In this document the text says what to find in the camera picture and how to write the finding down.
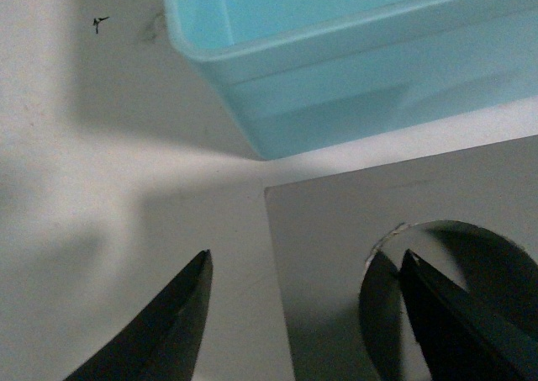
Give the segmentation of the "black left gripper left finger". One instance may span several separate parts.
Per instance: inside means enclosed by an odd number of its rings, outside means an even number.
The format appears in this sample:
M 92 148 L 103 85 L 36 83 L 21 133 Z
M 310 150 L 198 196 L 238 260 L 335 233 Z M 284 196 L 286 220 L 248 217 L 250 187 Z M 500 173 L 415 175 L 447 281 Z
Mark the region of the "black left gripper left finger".
M 213 262 L 199 252 L 68 380 L 190 380 L 208 315 Z

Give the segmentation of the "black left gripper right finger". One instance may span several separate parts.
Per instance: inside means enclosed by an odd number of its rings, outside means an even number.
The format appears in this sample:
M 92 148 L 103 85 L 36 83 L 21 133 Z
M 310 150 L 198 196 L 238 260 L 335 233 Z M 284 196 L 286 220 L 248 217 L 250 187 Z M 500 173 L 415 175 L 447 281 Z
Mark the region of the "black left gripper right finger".
M 536 380 L 537 340 L 411 250 L 399 286 L 434 380 Z

